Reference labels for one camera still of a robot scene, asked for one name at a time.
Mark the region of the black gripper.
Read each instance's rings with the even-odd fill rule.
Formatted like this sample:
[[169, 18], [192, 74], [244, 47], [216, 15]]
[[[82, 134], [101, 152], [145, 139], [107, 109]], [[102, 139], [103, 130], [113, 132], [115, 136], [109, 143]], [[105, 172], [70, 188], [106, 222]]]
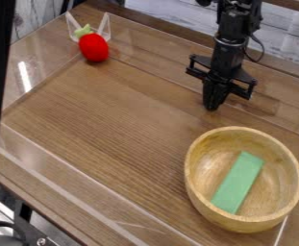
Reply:
[[217, 110], [230, 93], [250, 99], [257, 80], [244, 69], [248, 38], [226, 39], [216, 36], [210, 57], [193, 54], [186, 73], [204, 81], [204, 104]]

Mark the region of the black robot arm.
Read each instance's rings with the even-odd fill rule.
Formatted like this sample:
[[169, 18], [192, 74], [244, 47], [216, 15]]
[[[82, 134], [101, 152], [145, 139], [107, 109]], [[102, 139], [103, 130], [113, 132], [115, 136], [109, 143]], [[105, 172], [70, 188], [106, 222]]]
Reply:
[[204, 106], [209, 111], [216, 111], [230, 94], [249, 100], [257, 86], [257, 80], [244, 68], [244, 60], [249, 58], [260, 62], [265, 55], [261, 53], [256, 60], [248, 52], [250, 39], [264, 47], [254, 36], [264, 19], [262, 0], [196, 1], [204, 7], [217, 2], [218, 30], [213, 56], [192, 54], [186, 73], [202, 80]]

